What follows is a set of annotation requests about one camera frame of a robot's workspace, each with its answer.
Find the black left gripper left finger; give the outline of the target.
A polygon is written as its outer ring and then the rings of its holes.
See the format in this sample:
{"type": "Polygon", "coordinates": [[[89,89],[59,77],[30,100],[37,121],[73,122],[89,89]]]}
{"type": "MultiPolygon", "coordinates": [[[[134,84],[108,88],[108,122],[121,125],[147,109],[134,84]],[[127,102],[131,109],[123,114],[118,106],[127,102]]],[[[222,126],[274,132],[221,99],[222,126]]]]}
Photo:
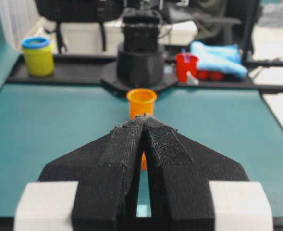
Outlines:
{"type": "Polygon", "coordinates": [[[144,117],[47,163],[40,182],[77,181],[75,231],[121,231],[136,218],[144,117]]]}

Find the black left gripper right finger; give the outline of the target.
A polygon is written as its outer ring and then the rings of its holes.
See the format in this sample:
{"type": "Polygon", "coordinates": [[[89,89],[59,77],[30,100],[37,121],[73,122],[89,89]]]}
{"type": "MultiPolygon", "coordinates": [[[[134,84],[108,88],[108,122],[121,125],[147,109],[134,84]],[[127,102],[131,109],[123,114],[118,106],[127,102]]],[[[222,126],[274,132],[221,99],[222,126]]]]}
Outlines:
{"type": "Polygon", "coordinates": [[[151,117],[143,128],[152,218],[162,231],[212,231],[209,183],[248,181],[242,165],[151,117]]]}

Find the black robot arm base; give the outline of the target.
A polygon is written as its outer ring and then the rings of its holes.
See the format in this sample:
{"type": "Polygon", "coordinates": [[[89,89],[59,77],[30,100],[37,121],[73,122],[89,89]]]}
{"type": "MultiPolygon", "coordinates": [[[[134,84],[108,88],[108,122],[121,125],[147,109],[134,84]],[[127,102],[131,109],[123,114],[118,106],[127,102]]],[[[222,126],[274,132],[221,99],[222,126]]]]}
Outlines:
{"type": "Polygon", "coordinates": [[[177,83],[174,73],[165,73],[165,49],[158,42],[160,22],[156,10],[124,10],[121,26],[124,41],[118,45],[117,60],[106,65],[102,73],[104,84],[119,92],[134,88],[161,92],[177,83]]]}

